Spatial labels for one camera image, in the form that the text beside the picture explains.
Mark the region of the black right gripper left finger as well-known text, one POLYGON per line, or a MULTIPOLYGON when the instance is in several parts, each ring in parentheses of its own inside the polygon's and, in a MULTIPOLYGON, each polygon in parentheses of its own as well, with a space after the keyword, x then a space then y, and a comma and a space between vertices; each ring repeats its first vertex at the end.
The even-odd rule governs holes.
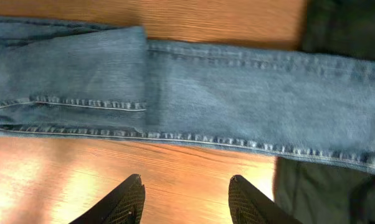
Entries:
POLYGON ((141 176, 132 174, 70 224, 140 224, 145 193, 141 176))

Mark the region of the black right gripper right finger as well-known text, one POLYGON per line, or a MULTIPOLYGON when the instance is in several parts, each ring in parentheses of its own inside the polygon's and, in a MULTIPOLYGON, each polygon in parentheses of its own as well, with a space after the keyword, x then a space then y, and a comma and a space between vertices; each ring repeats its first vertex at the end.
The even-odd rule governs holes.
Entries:
POLYGON ((230 179, 228 203, 233 224, 301 224, 241 175, 230 179))

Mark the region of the blue denim jeans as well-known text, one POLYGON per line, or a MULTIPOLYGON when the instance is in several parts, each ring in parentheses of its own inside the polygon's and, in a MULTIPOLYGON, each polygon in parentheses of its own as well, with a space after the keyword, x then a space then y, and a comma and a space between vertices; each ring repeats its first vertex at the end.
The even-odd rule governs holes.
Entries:
POLYGON ((0 136, 213 147, 375 174, 375 62, 0 16, 0 136))

